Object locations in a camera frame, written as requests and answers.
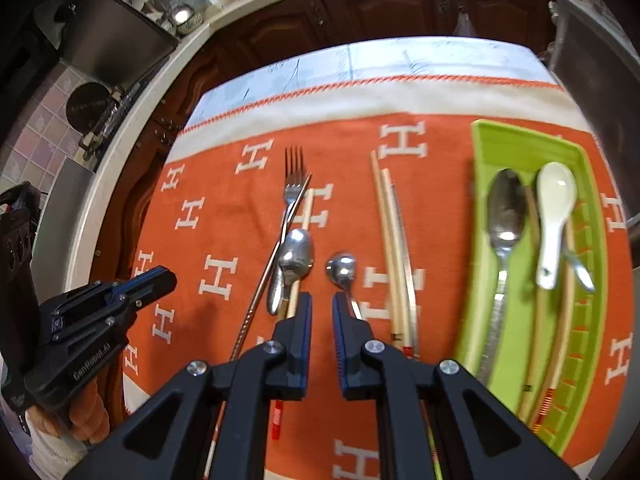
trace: silverware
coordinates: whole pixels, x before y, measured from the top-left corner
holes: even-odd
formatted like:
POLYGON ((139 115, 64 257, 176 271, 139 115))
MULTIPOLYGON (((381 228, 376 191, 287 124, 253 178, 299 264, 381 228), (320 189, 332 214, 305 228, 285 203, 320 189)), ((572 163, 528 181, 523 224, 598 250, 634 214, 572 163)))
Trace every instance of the silverware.
MULTIPOLYGON (((302 197, 305 195, 306 188, 309 186, 309 182, 311 181, 311 173, 306 176, 304 184, 300 188, 300 192, 296 198, 296 201, 293 203, 289 213, 282 219, 282 230, 287 230, 291 225, 291 221, 293 220, 293 216, 296 214, 296 210, 302 202, 302 197)), ((262 275, 260 276, 260 281, 258 282, 258 286, 255 288, 254 296, 251 298, 249 303, 249 308, 244 315, 244 320, 242 321, 242 326, 240 327, 240 332, 238 332, 238 337, 236 338, 236 342, 234 344, 234 349, 231 352, 230 361, 235 361, 238 359, 240 355, 240 351, 242 350, 242 345, 244 344, 244 340, 246 339, 246 335, 249 332, 249 327, 251 326, 251 322, 254 320, 255 309, 258 307, 258 303, 260 303, 260 298, 264 292, 264 287, 267 284, 267 279, 271 273, 271 268, 273 267, 274 262, 276 261, 276 255, 278 254, 278 249, 280 248, 280 238, 276 241, 276 244, 271 251, 271 256, 269 257, 267 264, 264 266, 262 270, 262 275)))
POLYGON ((562 229, 575 205, 574 174, 560 162, 545 164, 538 172, 536 192, 542 231, 536 283, 551 290, 558 279, 562 229))
POLYGON ((482 350, 476 379, 487 386, 494 368, 506 308, 509 256, 517 245, 524 228, 527 203, 524 187, 513 170, 499 171, 487 197, 487 229, 494 253, 498 258, 498 282, 489 333, 482 350))
MULTIPOLYGON (((305 159, 302 155, 302 148, 285 148, 284 150, 284 191, 282 197, 285 203, 284 216, 289 214, 290 208, 298 197, 302 182, 305 179, 305 159)), ((287 227, 283 226, 280 233, 280 243, 284 242, 287 235, 287 227)), ((282 271, 279 266, 273 269, 269 290, 267 291, 267 312, 271 316, 278 313, 280 302, 282 301, 282 293, 284 282, 282 279, 282 271)))
POLYGON ((580 283, 580 286, 587 292, 595 294, 596 286, 593 283, 593 279, 587 270, 587 267, 584 266, 584 263, 578 255, 574 251, 567 249, 564 244, 562 245, 562 255, 574 270, 575 277, 577 278, 578 283, 580 283))
POLYGON ((347 295, 356 319, 362 319, 360 307, 351 295, 351 285, 356 279, 356 257, 349 253, 336 253, 326 261, 324 270, 329 280, 347 295))
POLYGON ((404 282, 406 283, 406 296, 409 303, 409 331, 411 333, 411 342, 414 348, 414 359, 420 357, 418 346, 418 307, 415 303, 415 287, 414 276, 411 272, 411 260, 409 259, 409 245, 406 241, 406 231, 404 230, 404 221, 402 218, 402 210, 400 209, 400 201, 396 193, 396 186, 392 186, 394 192, 394 201, 396 202, 396 213, 398 214, 398 225, 400 227, 400 243, 399 249, 402 253, 402 270, 404 270, 404 282))
POLYGON ((314 241, 306 229, 292 229, 278 250, 278 267, 284 278, 284 293, 280 308, 289 306, 291 285, 302 280, 314 264, 314 241))

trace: table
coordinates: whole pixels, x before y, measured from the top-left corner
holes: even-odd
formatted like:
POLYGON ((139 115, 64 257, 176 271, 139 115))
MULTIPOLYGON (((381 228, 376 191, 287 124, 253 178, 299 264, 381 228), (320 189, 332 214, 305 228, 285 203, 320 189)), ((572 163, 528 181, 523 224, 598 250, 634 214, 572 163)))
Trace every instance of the table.
MULTIPOLYGON (((418 302, 428 304, 423 308, 430 323, 420 324, 422 355, 430 362, 450 356, 469 259, 468 131, 478 117, 583 144, 603 195, 603 212, 613 218, 619 197, 589 125, 523 47, 460 38, 353 44, 266 67, 203 96, 169 155, 138 246, 137 270, 166 265, 177 273, 178 288, 142 311, 130 330, 124 361, 127 407, 139 406, 195 351, 212 363, 228 358, 264 264, 262 253, 277 231, 282 147, 294 143, 304 146, 314 172, 318 198, 311 231, 317 261, 344 248, 363 255, 365 271, 354 293, 372 318, 376 336, 387 340, 388 313, 381 306, 385 287, 380 285, 386 276, 380 270, 382 244, 368 151, 377 149, 381 162, 388 160, 384 163, 398 186, 408 238, 414 241, 410 252, 418 271, 418 302), (432 185, 444 175, 446 185, 432 185), (437 259, 430 260, 432 254, 437 259)), ((624 364, 629 345, 623 342, 632 325, 626 231, 610 229, 607 243, 622 272, 609 273, 608 300, 616 301, 619 311, 607 317, 602 336, 606 345, 616 342, 618 353, 602 347, 584 412, 590 416, 583 415, 574 433, 578 438, 562 450, 565 460, 577 468, 584 463, 586 472, 622 394, 622 372, 603 383, 607 370, 624 364), (609 406, 603 407, 603 399, 609 406)), ((314 295, 316 375, 310 377, 307 399, 287 407, 284 437, 270 444, 267 468, 281 475, 272 478, 317 478, 329 471, 334 478, 372 478, 375 465, 367 460, 376 457, 376 441, 370 406, 350 406, 349 427, 339 416, 345 408, 328 364, 334 359, 328 314, 334 290, 321 267, 317 264, 303 285, 314 295), (310 431, 317 443, 312 457, 307 439, 301 438, 310 431), (356 476, 350 477, 354 456, 356 476)), ((248 341, 268 337, 272 327, 273 318, 260 306, 248 341)))

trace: silver bolt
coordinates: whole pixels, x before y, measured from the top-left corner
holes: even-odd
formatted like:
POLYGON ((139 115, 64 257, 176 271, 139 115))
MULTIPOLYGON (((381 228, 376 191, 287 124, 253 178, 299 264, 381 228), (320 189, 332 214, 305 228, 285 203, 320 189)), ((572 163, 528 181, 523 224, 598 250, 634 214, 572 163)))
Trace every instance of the silver bolt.
POLYGON ((267 341, 262 347, 262 349, 270 355, 279 354, 282 352, 282 348, 282 343, 274 340, 267 341))
POLYGON ((460 371, 460 365, 453 359, 444 359, 444 361, 440 361, 439 367, 442 373, 447 375, 455 375, 460 371))
POLYGON ((191 361, 187 365, 187 372, 197 377, 207 371, 207 364, 204 361, 191 361))
POLYGON ((385 344, 377 339, 369 339, 364 343, 364 349, 372 354, 379 354, 385 349, 385 344))

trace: metal fork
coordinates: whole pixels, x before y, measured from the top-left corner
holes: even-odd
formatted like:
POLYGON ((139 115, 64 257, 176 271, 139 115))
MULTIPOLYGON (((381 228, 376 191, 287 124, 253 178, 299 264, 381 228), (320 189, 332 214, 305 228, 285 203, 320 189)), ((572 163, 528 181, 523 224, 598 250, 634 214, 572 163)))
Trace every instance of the metal fork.
MULTIPOLYGON (((286 205, 283 218, 286 218, 289 215, 293 203, 300 194, 302 184, 306 178, 305 159, 302 155, 302 148, 299 146, 285 148, 284 167, 284 191, 282 197, 286 205)), ((280 243, 284 241, 286 235, 287 225, 286 222, 283 222, 280 243)), ((278 313, 283 293, 284 277, 280 266, 276 265, 273 269, 269 290, 267 292, 267 312, 272 316, 278 313)))

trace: brown cabinet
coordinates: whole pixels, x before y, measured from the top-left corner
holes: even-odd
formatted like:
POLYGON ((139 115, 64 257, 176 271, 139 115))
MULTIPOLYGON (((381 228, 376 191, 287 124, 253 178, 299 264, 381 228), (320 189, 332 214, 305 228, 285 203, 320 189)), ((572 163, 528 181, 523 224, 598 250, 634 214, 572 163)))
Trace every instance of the brown cabinet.
POLYGON ((205 92, 245 72, 236 65, 228 50, 212 38, 175 79, 153 118, 168 131, 177 133, 205 92))
POLYGON ((102 221, 90 279, 128 280, 146 208, 175 134, 149 120, 129 154, 102 221))
POLYGON ((478 38, 528 46, 544 51, 554 38, 548 10, 550 0, 453 0, 466 10, 478 38))
POLYGON ((284 0, 221 32, 220 38, 244 72, 326 48, 335 37, 321 0, 284 0))
POLYGON ((449 0, 322 0, 337 43, 453 32, 449 0))

